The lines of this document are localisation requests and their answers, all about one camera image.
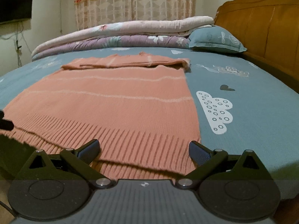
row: lace curtain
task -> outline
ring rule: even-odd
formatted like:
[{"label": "lace curtain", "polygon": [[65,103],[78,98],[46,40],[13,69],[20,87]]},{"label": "lace curtain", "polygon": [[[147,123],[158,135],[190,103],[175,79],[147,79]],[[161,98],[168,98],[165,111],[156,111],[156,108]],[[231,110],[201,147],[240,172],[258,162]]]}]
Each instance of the lace curtain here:
[{"label": "lace curtain", "polygon": [[78,30],[132,20],[177,20],[194,15],[193,0],[74,0]]}]

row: electrical cable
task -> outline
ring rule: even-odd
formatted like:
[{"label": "electrical cable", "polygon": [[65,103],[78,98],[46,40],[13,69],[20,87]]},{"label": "electrical cable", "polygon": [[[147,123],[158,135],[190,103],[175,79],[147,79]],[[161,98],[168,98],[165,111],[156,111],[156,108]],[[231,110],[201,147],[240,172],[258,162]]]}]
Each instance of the electrical cable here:
[{"label": "electrical cable", "polygon": [[24,35],[23,35],[23,30],[24,30],[23,22],[21,22],[21,24],[22,24],[22,31],[21,31],[22,38],[23,38],[23,40],[24,40],[24,42],[25,42],[25,44],[26,44],[26,46],[27,46],[27,49],[28,49],[28,50],[30,51],[30,53],[32,54],[32,51],[31,51],[31,49],[29,48],[29,46],[28,46],[28,44],[27,44],[27,41],[25,40]]},{"label": "electrical cable", "polygon": [[0,201],[0,206],[4,207],[7,211],[9,211],[10,214],[12,214],[14,217],[16,217],[16,214],[14,213],[14,211],[9,208],[6,204],[4,204],[2,201]]},{"label": "electrical cable", "polygon": [[62,9],[61,9],[61,0],[59,2],[59,9],[60,9],[60,33],[62,35]]},{"label": "electrical cable", "polygon": [[19,46],[18,33],[19,33],[19,23],[17,23],[16,40],[14,41],[14,43],[15,43],[15,49],[16,49],[17,57],[18,57],[18,67],[21,67],[22,66],[22,62],[20,59],[20,47],[21,46]]},{"label": "electrical cable", "polygon": [[3,37],[3,36],[0,35],[0,39],[3,39],[3,40],[9,40],[9,39],[11,39],[13,36],[15,36],[15,35],[12,35],[12,36],[10,36],[10,37],[8,37],[8,38],[5,38],[5,37]]}]

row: pink sweater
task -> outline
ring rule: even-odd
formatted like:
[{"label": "pink sweater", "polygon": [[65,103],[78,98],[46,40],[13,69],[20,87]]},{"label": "pink sweater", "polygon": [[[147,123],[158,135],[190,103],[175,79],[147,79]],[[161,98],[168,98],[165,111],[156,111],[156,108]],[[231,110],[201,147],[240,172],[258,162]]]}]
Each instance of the pink sweater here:
[{"label": "pink sweater", "polygon": [[200,140],[197,112],[182,67],[164,65],[189,60],[144,52],[76,59],[6,106],[15,129],[5,134],[49,154],[96,138],[93,167],[111,179],[185,175],[194,170],[188,144]]}]

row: blue-gray bed sheet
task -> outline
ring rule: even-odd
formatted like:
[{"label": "blue-gray bed sheet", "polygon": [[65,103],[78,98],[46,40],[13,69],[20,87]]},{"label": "blue-gray bed sheet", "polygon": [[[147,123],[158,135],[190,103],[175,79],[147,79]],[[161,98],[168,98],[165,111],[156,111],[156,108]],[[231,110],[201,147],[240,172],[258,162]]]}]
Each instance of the blue-gray bed sheet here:
[{"label": "blue-gray bed sheet", "polygon": [[0,109],[22,90],[75,58],[135,55],[141,51],[191,60],[186,80],[197,108],[203,145],[229,154],[253,149],[278,184],[282,199],[299,193],[299,94],[236,56],[156,47],[49,56],[0,77]]}]

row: pillowcase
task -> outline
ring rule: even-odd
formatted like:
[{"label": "pillowcase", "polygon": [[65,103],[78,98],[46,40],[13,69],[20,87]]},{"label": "pillowcase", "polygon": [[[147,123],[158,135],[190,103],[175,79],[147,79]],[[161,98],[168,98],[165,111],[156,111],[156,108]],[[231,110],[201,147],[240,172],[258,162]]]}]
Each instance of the pillowcase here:
[{"label": "pillowcase", "polygon": [[226,29],[213,25],[210,28],[194,30],[190,36],[189,48],[217,53],[240,53],[247,49]]}]

